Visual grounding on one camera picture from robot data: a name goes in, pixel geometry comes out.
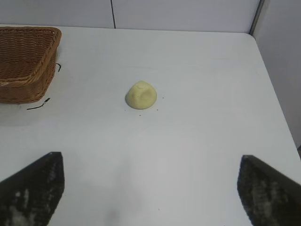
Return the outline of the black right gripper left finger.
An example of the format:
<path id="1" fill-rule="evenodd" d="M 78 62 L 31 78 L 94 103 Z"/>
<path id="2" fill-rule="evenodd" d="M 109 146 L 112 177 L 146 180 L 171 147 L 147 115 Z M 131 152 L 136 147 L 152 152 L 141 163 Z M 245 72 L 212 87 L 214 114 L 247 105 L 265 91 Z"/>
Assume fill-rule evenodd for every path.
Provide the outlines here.
<path id="1" fill-rule="evenodd" d="M 64 192 L 61 152 L 50 152 L 0 183 L 2 226 L 47 226 Z"/>

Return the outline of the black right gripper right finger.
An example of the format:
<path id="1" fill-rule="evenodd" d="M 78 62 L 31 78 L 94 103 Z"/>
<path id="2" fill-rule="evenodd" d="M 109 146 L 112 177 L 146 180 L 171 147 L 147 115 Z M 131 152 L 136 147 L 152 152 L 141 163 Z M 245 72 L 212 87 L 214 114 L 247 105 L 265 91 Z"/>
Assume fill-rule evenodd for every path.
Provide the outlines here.
<path id="1" fill-rule="evenodd" d="M 299 226 L 301 185 L 253 155 L 243 155 L 237 191 L 253 226 Z"/>

